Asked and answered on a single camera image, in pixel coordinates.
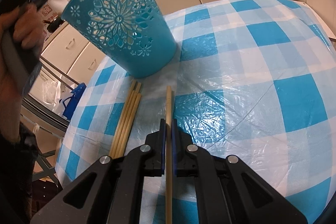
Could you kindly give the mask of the person left hand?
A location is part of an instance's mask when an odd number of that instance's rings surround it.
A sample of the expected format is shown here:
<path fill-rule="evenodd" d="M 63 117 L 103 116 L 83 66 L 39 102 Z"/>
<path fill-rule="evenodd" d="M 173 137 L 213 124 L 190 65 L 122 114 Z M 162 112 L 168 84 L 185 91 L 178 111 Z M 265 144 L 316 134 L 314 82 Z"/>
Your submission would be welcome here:
<path fill-rule="evenodd" d="M 1 135 L 19 141 L 22 99 L 36 79 L 44 43 L 37 7 L 27 4 L 1 15 Z"/>

